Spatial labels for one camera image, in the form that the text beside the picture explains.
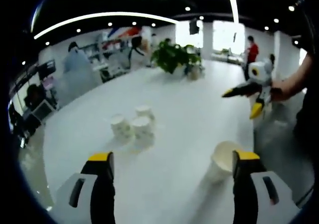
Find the office desk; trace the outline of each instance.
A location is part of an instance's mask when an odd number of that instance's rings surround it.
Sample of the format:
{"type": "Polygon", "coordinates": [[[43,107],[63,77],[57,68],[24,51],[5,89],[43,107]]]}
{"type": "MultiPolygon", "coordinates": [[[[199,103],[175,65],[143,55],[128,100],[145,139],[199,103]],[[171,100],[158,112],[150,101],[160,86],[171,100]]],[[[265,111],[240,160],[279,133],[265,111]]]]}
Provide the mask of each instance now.
{"type": "Polygon", "coordinates": [[[140,69],[86,93],[51,117],[45,127],[45,171],[53,199],[87,158],[113,150],[115,219],[120,224],[232,223],[230,177],[217,186],[205,178],[210,155],[224,140],[253,150],[247,98],[221,95],[244,81],[236,65],[203,61],[205,77],[191,82],[160,68],[140,69]],[[157,119],[153,147],[131,154],[112,140],[110,118],[133,119],[148,104],[157,119]]]}

